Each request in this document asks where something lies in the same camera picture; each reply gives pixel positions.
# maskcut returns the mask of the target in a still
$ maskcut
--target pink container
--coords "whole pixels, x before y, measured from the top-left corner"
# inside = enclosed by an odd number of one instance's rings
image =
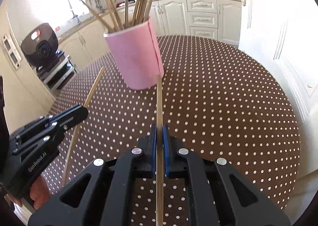
[[[112,56],[127,86],[143,90],[157,84],[163,77],[163,64],[152,22],[112,34],[104,34]]]

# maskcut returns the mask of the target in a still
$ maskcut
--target silver rivet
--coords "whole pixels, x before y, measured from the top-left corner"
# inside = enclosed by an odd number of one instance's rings
[[[217,159],[217,164],[219,164],[219,165],[225,165],[226,163],[227,163],[227,161],[224,158],[218,158]]]
[[[189,150],[186,148],[181,148],[178,151],[181,155],[187,155],[189,153]]]
[[[95,166],[101,166],[104,164],[104,160],[103,159],[96,159],[93,161]]]
[[[133,148],[132,150],[131,150],[131,152],[133,153],[133,154],[141,154],[141,152],[142,152],[142,149],[140,149],[140,148]]]

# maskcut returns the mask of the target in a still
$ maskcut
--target round table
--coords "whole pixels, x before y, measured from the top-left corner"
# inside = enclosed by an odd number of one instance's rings
[[[245,53],[201,37],[158,37],[165,74],[163,122],[202,158],[226,158],[279,208],[296,179],[300,143],[291,104],[271,74]],[[125,85],[111,53],[94,61],[63,88],[50,114],[83,104],[100,68],[106,72],[89,106],[67,171],[73,179],[95,158],[110,160],[136,146],[155,123],[156,86]],[[50,191],[60,188],[73,129],[45,170]],[[155,179],[135,185],[131,225],[155,225]],[[166,179],[164,224],[187,225],[184,181]]]

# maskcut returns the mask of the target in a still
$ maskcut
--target white drawer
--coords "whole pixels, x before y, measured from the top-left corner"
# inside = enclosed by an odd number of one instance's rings
[[[190,26],[217,28],[217,14],[189,12]]]
[[[217,40],[217,28],[190,27],[192,36],[200,36]]]
[[[188,11],[217,13],[217,0],[187,0]]]

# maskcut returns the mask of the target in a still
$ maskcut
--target white cabinet door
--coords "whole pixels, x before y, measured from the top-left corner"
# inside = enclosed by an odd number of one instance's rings
[[[159,4],[166,35],[190,35],[187,0],[160,0]]]
[[[242,4],[239,1],[217,0],[217,39],[227,44],[239,45]]]
[[[163,28],[163,21],[160,12],[160,5],[158,1],[154,1],[150,9],[150,19],[155,27],[156,36],[165,36],[166,33]]]
[[[93,61],[109,52],[108,45],[104,38],[104,32],[104,26],[99,20],[79,30],[82,42]]]
[[[187,0],[188,11],[217,13],[217,0]]]
[[[190,26],[217,28],[217,14],[189,12]]]
[[[93,60],[86,50],[83,41],[80,39],[78,32],[71,35],[68,39],[59,45],[59,48],[65,51],[66,55],[70,55],[77,68],[82,70]]]
[[[200,36],[217,40],[217,28],[190,27],[192,36]]]

